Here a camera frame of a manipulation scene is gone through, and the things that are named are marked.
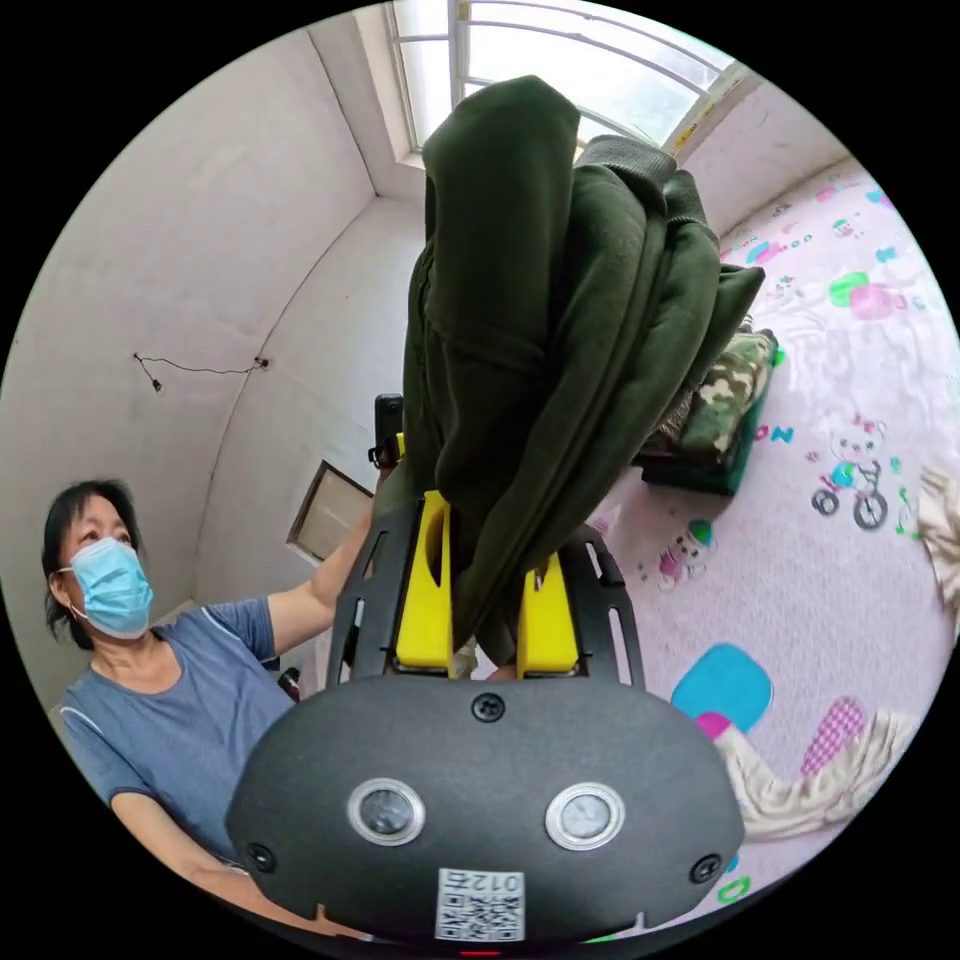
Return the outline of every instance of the face mask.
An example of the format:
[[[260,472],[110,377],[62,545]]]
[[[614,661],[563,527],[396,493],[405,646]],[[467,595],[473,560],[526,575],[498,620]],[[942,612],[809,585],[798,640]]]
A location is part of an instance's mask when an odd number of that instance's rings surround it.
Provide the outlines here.
[[[86,613],[70,609],[117,640],[138,640],[150,625],[153,591],[136,551],[105,537],[74,554],[69,567],[83,590]]]

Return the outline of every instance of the sleeve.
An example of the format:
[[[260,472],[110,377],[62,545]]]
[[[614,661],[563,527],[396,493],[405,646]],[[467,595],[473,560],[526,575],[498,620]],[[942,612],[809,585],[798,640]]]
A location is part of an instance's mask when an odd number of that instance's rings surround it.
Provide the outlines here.
[[[203,611],[216,626],[247,647],[261,663],[276,658],[273,623],[266,597],[254,597],[239,603],[219,603],[204,607]]]
[[[154,796],[133,767],[103,739],[86,714],[73,707],[61,707],[60,716],[67,752],[105,804],[109,806],[119,793]]]

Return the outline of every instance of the green hoodie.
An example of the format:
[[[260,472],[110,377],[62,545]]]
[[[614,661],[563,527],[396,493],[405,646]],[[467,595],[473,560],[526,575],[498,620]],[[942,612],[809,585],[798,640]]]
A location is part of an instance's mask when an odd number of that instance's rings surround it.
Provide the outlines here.
[[[514,653],[522,574],[587,519],[743,320],[760,268],[721,266],[693,178],[622,137],[588,144],[536,77],[465,99],[423,150],[406,457],[377,511],[454,508],[454,636]]]

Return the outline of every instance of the gray t-shirt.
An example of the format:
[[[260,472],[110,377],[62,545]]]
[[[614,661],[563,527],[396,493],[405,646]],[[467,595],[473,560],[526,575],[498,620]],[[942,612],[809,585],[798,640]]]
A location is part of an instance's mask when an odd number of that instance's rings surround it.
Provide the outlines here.
[[[191,610],[154,632],[180,679],[145,694],[87,670],[61,702],[67,747],[104,803],[153,797],[205,850],[235,863],[224,827],[234,788],[257,741],[294,706],[262,666],[276,656],[266,598]]]

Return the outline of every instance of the woman's arm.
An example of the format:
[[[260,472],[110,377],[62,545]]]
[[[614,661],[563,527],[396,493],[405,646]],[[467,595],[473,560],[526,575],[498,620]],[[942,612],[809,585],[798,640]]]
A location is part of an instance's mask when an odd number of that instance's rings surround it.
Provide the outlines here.
[[[377,489],[389,475],[380,473]],[[317,572],[299,587],[267,597],[270,622],[273,626],[273,643],[277,656],[293,647],[319,636],[333,625],[337,597],[350,576],[357,555],[370,531],[373,517],[373,501],[353,525],[343,542],[320,564]]]
[[[190,839],[152,797],[120,793],[110,804],[120,822],[164,866],[185,880],[237,907],[277,923],[328,936],[363,936],[349,927],[332,923],[317,909],[314,920],[304,920],[268,900],[242,870],[222,864]]]

